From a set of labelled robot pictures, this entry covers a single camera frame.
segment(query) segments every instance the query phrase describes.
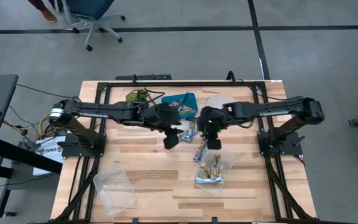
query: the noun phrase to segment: gray floor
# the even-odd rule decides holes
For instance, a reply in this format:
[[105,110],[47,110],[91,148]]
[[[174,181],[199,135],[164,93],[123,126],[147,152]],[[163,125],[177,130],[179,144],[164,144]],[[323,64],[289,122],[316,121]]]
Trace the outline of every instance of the gray floor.
[[[113,21],[114,27],[252,24],[246,0],[117,0],[113,6],[109,13],[127,16],[125,22]],[[358,25],[358,1],[257,0],[255,8],[261,26]],[[67,28],[62,19],[45,22],[26,0],[0,0],[0,29],[62,28]],[[121,35],[119,44],[96,34],[89,53],[83,48],[85,34],[0,34],[0,74],[16,73],[21,84],[63,95],[78,94],[82,80],[134,73],[221,79],[233,70],[238,78],[262,78],[252,31]],[[358,30],[264,31],[262,40],[271,79],[283,80],[288,96],[316,98],[326,114],[321,125],[300,131],[306,135],[302,145],[318,216],[358,223],[358,129],[347,124],[358,116]],[[11,105],[36,122],[58,100],[18,88]],[[21,124],[12,111],[6,119]],[[5,127],[0,138],[21,140]],[[46,221],[56,186],[14,191],[7,208],[19,214],[0,223]]]

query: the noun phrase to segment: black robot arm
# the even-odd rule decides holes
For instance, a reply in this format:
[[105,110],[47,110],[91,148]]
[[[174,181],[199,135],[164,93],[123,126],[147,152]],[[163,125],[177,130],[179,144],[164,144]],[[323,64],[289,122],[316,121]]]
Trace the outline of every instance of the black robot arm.
[[258,117],[294,114],[289,121],[269,132],[270,144],[275,147],[286,136],[306,124],[319,124],[324,120],[320,103],[312,98],[292,98],[275,103],[253,104],[235,102],[223,105],[223,109],[205,107],[198,118],[198,130],[203,133],[209,149],[220,149],[218,132],[230,125],[252,122]]
[[99,133],[85,128],[75,119],[75,116],[90,118],[106,118],[126,126],[139,126],[152,131],[164,132],[166,149],[171,149],[178,143],[177,134],[181,130],[171,128],[180,124],[180,115],[175,107],[168,103],[149,107],[148,103],[117,102],[112,105],[97,103],[82,103],[76,100],[63,100],[54,104],[50,114],[50,124],[68,129],[78,137],[83,147],[92,148],[97,144]]

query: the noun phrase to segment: blue container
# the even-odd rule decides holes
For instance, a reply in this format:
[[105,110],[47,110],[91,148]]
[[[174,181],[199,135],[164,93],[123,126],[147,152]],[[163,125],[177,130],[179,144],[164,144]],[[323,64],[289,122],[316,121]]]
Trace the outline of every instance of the blue container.
[[169,103],[172,104],[172,102],[181,102],[185,96],[187,94],[187,98],[186,101],[183,103],[184,106],[188,106],[191,109],[194,110],[193,113],[184,113],[183,107],[179,110],[179,114],[180,114],[180,118],[182,119],[187,119],[187,118],[194,118],[194,116],[196,116],[197,111],[198,111],[198,107],[197,107],[197,101],[196,101],[196,96],[194,95],[194,93],[185,93],[185,94],[180,94],[180,95],[173,95],[173,96],[164,96],[162,98],[162,102],[163,103]]

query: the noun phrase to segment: person's foot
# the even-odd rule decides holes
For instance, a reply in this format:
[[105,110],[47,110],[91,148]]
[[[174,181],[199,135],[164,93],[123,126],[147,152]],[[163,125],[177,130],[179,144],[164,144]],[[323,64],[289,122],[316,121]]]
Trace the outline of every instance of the person's foot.
[[41,11],[41,13],[48,22],[57,21],[56,17],[48,9]]

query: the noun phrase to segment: wooden tabletop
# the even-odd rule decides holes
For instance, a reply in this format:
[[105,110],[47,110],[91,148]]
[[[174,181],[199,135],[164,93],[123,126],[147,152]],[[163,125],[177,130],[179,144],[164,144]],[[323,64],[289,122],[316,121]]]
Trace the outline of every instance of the wooden tabletop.
[[[83,82],[80,93],[82,102],[94,101],[97,83]],[[282,82],[266,81],[266,86],[268,96],[285,98]],[[138,88],[113,87],[110,103],[125,101],[125,96],[136,89]],[[253,102],[252,92],[246,86],[170,86],[149,89],[164,91],[167,95],[192,92],[196,95],[199,111],[210,97],[220,93],[229,94],[239,101]],[[279,126],[289,118],[290,116],[277,116],[273,120],[275,126]],[[78,120],[89,127],[90,119]],[[166,150],[163,146],[164,134],[122,126],[112,120],[107,120],[106,125],[106,150],[101,158],[99,171],[109,169],[114,164],[122,164],[138,201],[111,218],[106,215],[98,194],[95,194],[91,222],[131,222],[132,218],[139,218],[140,222],[210,222],[211,217],[217,217],[222,222],[275,221],[265,162],[259,154],[256,122],[250,129],[231,126],[219,133],[222,150],[237,158],[226,177],[220,196],[213,196],[193,183],[198,167],[193,162],[193,156],[200,146],[200,138],[195,138],[191,144],[180,143],[172,150]],[[282,161],[289,191],[307,213],[315,216],[303,164],[293,156],[282,156]],[[76,162],[76,157],[64,162],[51,218],[57,217],[67,206]],[[80,169],[81,164],[73,194],[78,186]],[[277,191],[281,214],[285,217],[282,195],[278,189]],[[87,199],[88,193],[85,193],[80,217],[85,215]]]

